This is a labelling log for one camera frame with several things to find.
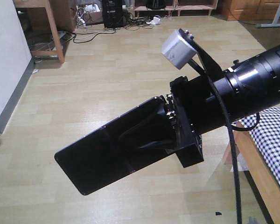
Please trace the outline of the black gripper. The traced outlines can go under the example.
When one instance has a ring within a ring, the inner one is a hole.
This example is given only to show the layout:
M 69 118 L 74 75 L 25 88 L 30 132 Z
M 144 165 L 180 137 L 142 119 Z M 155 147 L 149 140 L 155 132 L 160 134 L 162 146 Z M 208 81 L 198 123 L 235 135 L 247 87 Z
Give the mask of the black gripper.
M 170 82 L 177 121 L 176 155 L 184 168 L 204 161 L 201 135 L 226 125 L 223 110 L 207 78 L 178 77 Z M 119 136 L 126 146 L 137 149 L 175 147 L 164 103 Z

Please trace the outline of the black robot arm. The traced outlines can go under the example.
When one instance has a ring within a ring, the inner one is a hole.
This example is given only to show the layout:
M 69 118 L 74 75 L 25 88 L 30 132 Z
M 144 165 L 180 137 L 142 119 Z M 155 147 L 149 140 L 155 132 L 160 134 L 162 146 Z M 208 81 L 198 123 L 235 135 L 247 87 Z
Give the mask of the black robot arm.
M 138 168 L 176 154 L 183 167 L 203 161 L 201 135 L 280 103 L 280 45 L 226 70 L 202 53 L 199 76 L 170 83 L 168 104 L 119 136 Z

